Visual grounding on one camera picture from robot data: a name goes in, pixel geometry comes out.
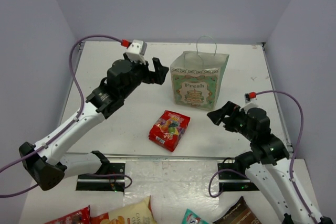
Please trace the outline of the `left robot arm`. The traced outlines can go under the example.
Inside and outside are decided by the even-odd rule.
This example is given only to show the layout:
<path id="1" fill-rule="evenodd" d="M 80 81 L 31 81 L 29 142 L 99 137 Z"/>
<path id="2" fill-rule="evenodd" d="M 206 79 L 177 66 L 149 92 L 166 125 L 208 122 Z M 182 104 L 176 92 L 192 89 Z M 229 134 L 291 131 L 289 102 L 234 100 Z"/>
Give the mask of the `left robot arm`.
<path id="1" fill-rule="evenodd" d="M 108 69 L 97 88 L 79 110 L 44 139 L 19 148 L 23 167 L 37 185 L 47 191 L 64 178 L 87 175 L 109 176 L 109 160 L 100 152 L 69 154 L 68 150 L 92 128 L 106 120 L 124 105 L 125 99 L 141 84 L 163 84 L 169 71 L 158 58 L 153 58 L 154 71 L 148 62 L 117 60 Z"/>

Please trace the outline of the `decorated paper bag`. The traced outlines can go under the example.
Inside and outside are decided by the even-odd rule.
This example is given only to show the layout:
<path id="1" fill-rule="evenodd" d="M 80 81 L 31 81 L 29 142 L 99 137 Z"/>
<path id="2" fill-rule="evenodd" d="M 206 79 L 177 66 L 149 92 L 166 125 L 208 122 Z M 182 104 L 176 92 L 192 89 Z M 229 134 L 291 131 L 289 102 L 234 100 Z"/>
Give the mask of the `decorated paper bag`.
<path id="1" fill-rule="evenodd" d="M 214 110 L 228 64 L 229 54 L 218 52 L 213 40 L 211 52 L 195 50 L 182 52 L 170 65 L 174 103 L 181 106 Z"/>

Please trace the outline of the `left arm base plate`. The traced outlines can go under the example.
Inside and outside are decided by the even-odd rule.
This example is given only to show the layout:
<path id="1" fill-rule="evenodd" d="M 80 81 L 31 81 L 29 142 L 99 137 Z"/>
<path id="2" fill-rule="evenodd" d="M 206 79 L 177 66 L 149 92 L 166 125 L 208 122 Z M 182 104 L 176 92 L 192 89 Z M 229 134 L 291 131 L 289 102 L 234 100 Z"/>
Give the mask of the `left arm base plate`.
<path id="1" fill-rule="evenodd" d="M 105 174 L 123 174 L 125 172 L 125 162 L 110 163 Z M 94 177 L 79 175 L 76 181 L 76 191 L 112 191 L 124 192 L 125 179 L 123 176 Z"/>

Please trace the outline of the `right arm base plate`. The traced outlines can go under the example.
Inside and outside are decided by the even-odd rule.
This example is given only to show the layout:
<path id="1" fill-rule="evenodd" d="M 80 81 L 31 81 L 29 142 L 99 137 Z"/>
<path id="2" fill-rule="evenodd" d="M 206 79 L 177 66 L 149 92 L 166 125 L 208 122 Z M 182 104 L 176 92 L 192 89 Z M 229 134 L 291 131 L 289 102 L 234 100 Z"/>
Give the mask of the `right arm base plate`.
<path id="1" fill-rule="evenodd" d="M 218 170 L 234 169 L 234 159 L 227 157 L 217 164 Z M 259 191 L 259 189 L 248 179 L 233 172 L 223 172 L 218 174 L 219 191 Z"/>

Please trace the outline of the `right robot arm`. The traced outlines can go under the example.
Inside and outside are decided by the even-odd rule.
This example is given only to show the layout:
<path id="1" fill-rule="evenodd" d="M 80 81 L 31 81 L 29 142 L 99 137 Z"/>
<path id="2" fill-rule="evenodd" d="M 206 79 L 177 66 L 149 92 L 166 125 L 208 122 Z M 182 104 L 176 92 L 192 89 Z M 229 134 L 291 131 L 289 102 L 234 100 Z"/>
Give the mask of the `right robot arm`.
<path id="1" fill-rule="evenodd" d="M 223 123 L 225 130 L 250 141 L 251 150 L 235 157 L 232 172 L 240 178 L 247 177 L 259 189 L 281 223 L 332 223 L 303 189 L 287 148 L 271 132 L 265 110 L 253 102 L 240 107 L 228 101 L 207 116 L 215 125 Z"/>

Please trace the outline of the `red fruit candy bag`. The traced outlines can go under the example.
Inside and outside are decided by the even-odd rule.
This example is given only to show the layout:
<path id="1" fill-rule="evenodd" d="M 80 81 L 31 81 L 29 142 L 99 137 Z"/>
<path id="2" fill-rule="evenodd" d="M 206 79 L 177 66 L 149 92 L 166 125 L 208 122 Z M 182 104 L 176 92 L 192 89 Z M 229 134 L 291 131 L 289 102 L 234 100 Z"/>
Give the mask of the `red fruit candy bag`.
<path id="1" fill-rule="evenodd" d="M 149 140 L 173 152 L 186 132 L 190 117 L 165 110 L 149 131 Z"/>

